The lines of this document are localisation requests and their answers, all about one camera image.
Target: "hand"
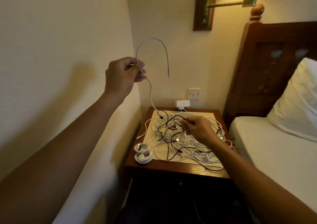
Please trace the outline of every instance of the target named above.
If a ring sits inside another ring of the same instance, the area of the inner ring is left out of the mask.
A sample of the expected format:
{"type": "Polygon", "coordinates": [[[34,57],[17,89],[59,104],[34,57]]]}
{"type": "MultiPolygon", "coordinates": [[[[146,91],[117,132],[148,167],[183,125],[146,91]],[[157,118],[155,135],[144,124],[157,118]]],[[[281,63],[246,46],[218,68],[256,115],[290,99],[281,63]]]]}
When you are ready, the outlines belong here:
{"type": "Polygon", "coordinates": [[[131,92],[134,82],[141,82],[147,77],[143,69],[144,63],[136,58],[125,57],[111,61],[106,70],[105,92],[116,95],[121,102],[131,92]]]}
{"type": "Polygon", "coordinates": [[[208,119],[203,116],[187,116],[188,121],[181,119],[182,130],[204,145],[214,144],[220,140],[208,119]]]}

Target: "wooden headboard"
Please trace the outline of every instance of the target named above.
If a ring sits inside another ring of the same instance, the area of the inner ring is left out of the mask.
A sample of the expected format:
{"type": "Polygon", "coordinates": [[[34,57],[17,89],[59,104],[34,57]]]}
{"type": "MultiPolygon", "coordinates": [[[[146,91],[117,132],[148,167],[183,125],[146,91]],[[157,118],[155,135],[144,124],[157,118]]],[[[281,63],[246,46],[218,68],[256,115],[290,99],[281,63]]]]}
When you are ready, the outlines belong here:
{"type": "Polygon", "coordinates": [[[223,114],[228,127],[238,116],[267,116],[299,62],[317,60],[317,22],[263,24],[263,12],[253,7],[244,27],[223,114]]]}

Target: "light switch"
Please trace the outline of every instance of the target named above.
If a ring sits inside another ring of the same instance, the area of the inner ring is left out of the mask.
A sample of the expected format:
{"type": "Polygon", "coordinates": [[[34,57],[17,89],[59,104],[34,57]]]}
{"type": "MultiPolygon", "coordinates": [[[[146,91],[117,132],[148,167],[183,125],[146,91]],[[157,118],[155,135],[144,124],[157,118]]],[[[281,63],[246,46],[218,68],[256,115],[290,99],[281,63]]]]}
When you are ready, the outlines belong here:
{"type": "Polygon", "coordinates": [[[188,88],[187,99],[188,100],[199,100],[200,99],[200,88],[188,88]]]}

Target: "headboard finial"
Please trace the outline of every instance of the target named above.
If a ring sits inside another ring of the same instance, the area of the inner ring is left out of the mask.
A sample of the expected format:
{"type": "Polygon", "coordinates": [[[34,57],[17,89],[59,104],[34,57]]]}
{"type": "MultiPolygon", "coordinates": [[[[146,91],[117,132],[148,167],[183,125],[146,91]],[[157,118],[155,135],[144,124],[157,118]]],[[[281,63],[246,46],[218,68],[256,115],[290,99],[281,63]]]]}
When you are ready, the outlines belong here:
{"type": "Polygon", "coordinates": [[[263,4],[256,4],[252,9],[251,9],[251,16],[250,16],[250,21],[255,20],[259,21],[262,18],[262,14],[264,12],[264,5],[263,4]]]}

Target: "bed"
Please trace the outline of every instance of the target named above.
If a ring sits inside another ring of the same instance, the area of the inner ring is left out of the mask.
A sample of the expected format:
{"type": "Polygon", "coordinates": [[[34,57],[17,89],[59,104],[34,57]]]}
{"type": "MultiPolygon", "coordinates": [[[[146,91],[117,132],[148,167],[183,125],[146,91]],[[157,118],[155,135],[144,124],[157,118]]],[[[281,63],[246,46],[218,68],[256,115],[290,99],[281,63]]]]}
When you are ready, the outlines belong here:
{"type": "Polygon", "coordinates": [[[266,117],[303,58],[317,60],[317,22],[263,24],[263,12],[245,26],[224,121],[238,153],[317,212],[317,142],[266,117]]]}

